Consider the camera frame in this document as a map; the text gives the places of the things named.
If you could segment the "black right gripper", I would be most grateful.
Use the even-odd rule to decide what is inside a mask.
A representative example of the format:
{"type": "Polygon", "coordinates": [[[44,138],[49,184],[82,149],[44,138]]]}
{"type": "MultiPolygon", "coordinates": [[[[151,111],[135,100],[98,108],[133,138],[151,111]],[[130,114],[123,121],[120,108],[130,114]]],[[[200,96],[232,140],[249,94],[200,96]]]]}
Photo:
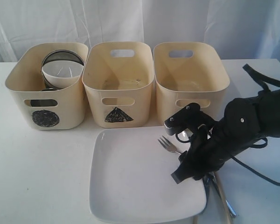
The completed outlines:
{"type": "Polygon", "coordinates": [[[190,136],[190,149],[178,157],[179,167],[171,174],[176,184],[188,178],[201,179],[218,171],[233,156],[233,134],[227,130],[197,130],[190,136]]]}

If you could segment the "black covered right robot arm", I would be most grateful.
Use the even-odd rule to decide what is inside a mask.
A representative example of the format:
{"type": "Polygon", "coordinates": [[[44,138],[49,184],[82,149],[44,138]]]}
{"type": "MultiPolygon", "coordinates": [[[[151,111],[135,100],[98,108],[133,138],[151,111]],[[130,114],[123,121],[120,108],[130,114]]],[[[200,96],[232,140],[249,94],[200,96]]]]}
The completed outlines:
{"type": "Polygon", "coordinates": [[[257,141],[280,138],[280,89],[233,99],[219,121],[204,113],[199,104],[190,103],[164,123],[169,135],[177,135],[186,128],[193,133],[190,148],[172,178],[177,184],[188,178],[199,180],[218,171],[244,150],[266,146],[258,145],[257,141]]]}

